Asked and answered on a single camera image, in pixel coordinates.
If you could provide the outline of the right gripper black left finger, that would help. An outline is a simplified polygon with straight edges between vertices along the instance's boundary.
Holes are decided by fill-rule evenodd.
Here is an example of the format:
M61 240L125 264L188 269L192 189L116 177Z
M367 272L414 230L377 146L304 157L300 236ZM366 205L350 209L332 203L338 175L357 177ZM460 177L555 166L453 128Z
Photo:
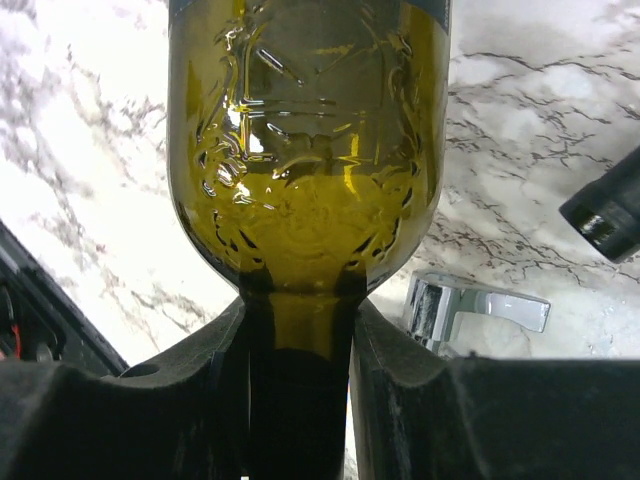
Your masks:
M1 364L4 479L238 479L244 306L120 377Z

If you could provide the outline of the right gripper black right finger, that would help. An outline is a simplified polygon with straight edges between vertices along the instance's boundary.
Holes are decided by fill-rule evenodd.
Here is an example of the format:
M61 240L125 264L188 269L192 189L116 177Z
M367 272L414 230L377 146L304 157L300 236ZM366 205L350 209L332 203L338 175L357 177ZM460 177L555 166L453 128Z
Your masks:
M633 360L445 360L365 302L350 392L363 479L639 475Z

